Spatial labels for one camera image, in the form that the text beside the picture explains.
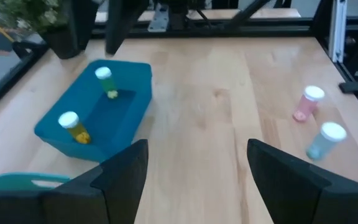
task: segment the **blue tray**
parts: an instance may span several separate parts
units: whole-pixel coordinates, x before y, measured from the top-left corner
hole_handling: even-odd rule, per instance
[[[94,72],[108,67],[118,90],[109,99]],[[35,126],[35,134],[70,157],[102,162],[131,145],[152,98],[149,64],[97,60],[91,62],[55,105]],[[77,143],[58,124],[59,116],[74,111],[91,136],[90,144]]]

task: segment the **potted plant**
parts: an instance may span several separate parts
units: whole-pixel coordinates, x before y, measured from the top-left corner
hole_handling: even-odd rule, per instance
[[[0,18],[6,26],[37,32],[60,59],[81,50],[64,0],[0,0]]]

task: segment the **wood grain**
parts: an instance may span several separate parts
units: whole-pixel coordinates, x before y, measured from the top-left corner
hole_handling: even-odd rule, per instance
[[[33,133],[38,120],[87,64],[104,56],[92,40],[76,58],[48,51],[0,101],[0,173],[76,177],[96,164],[64,156]],[[349,138],[316,164],[358,181],[358,101],[314,38],[131,39],[115,60],[153,69],[153,100],[136,139],[150,160],[136,223],[272,223],[246,158],[249,138],[311,162],[307,145],[325,121]],[[294,122],[305,86],[326,99],[306,123]]]

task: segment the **green pill bottle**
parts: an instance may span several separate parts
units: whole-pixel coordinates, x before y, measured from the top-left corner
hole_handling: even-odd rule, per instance
[[[117,98],[118,91],[112,79],[111,70],[108,67],[100,67],[95,71],[95,75],[102,84],[102,88],[106,92],[107,97],[110,99]]]

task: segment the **white cap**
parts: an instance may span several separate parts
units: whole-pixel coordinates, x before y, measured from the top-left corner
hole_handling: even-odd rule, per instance
[[[80,121],[80,118],[75,112],[69,111],[66,113],[63,113],[59,117],[59,124],[63,128],[74,128],[78,122]]]
[[[322,89],[317,86],[308,86],[305,88],[303,93],[305,97],[311,101],[320,101],[324,98],[325,93]]]
[[[96,69],[95,74],[98,79],[106,79],[111,76],[111,70],[108,67],[100,67]]]
[[[321,134],[332,142],[340,142],[347,136],[346,130],[334,122],[327,122],[321,126]]]

